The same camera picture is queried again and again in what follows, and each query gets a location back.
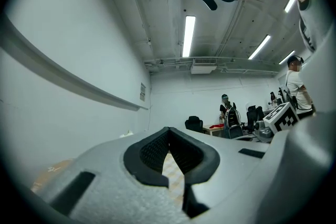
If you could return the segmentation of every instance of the mesh chair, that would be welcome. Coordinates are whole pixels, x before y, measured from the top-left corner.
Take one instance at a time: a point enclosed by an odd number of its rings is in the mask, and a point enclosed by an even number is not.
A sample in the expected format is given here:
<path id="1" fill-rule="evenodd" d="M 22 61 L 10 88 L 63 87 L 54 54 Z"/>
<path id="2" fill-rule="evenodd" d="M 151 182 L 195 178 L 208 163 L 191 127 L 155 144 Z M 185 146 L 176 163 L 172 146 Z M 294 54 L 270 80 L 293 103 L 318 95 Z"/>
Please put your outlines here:
<path id="1" fill-rule="evenodd" d="M 188 120 L 184 122 L 185 127 L 188 130 L 203 133 L 203 121 L 196 116 L 190 116 Z"/>

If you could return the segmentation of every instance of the ceiling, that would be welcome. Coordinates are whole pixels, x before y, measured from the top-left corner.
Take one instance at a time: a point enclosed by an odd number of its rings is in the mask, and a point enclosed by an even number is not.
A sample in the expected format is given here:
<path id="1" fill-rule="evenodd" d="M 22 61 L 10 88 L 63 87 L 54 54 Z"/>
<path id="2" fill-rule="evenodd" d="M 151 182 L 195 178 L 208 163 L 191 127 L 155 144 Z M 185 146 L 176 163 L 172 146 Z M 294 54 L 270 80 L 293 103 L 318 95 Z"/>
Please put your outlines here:
<path id="1" fill-rule="evenodd" d="M 288 0 L 215 1 L 216 11 L 202 0 L 114 0 L 150 73 L 189 70 L 194 57 L 215 57 L 222 71 L 277 73 L 286 55 L 304 49 L 297 5 L 284 11 Z M 187 15 L 196 23 L 190 57 L 182 58 Z M 266 35 L 270 41 L 248 60 Z"/>

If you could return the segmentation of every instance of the fluorescent light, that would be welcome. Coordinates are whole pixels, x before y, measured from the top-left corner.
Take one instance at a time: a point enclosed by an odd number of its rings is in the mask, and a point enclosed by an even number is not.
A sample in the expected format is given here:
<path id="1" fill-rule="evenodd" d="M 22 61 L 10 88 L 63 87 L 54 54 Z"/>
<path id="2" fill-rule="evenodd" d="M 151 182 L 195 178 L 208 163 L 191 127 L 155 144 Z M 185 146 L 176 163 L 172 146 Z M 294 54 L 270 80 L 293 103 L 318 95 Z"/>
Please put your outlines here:
<path id="1" fill-rule="evenodd" d="M 259 45 L 259 47 L 252 53 L 252 55 L 248 59 L 252 60 L 255 57 L 255 55 L 257 55 L 258 52 L 263 48 L 263 46 L 266 45 L 267 41 L 269 41 L 270 38 L 271 36 L 267 35 L 262 41 L 262 43 Z"/>
<path id="2" fill-rule="evenodd" d="M 295 0 L 289 0 L 287 6 L 285 7 L 285 12 L 289 12 L 289 10 L 292 8 Z"/>
<path id="3" fill-rule="evenodd" d="M 185 17 L 185 30 L 184 30 L 184 41 L 183 41 L 183 57 L 189 57 L 191 42 L 193 41 L 194 27 L 195 27 L 195 16 Z"/>
<path id="4" fill-rule="evenodd" d="M 289 55 L 287 55 L 286 57 L 285 57 L 285 59 L 284 60 L 282 60 L 280 63 L 279 63 L 279 65 L 280 64 L 282 64 L 284 61 L 286 61 L 293 53 L 294 53 L 295 51 L 292 51 Z"/>

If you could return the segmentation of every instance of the man in white shirt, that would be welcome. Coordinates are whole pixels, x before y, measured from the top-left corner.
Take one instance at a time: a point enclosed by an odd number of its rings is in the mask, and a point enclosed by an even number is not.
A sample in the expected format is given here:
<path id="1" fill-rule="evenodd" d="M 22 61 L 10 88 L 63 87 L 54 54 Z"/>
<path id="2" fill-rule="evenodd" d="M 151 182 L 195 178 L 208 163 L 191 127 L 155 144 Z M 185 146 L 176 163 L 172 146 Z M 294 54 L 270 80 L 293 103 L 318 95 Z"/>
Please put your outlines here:
<path id="1" fill-rule="evenodd" d="M 299 77 L 299 71 L 302 67 L 302 60 L 298 56 L 291 56 L 287 60 L 288 71 L 286 75 L 286 85 L 291 97 L 296 97 L 296 113 L 299 119 L 311 116 L 313 114 L 311 99 L 307 93 L 305 85 Z"/>

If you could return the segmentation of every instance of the checkered surface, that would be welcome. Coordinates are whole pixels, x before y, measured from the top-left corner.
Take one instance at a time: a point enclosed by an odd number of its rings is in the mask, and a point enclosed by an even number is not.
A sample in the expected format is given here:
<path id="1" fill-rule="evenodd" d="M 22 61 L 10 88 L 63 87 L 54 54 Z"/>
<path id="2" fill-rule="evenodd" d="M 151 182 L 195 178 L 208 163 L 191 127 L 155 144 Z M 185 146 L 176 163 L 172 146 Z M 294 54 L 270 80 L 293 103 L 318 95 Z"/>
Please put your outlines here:
<path id="1" fill-rule="evenodd" d="M 163 164 L 162 175 L 169 179 L 170 197 L 182 207 L 184 193 L 184 175 L 177 166 L 172 154 L 168 153 Z"/>

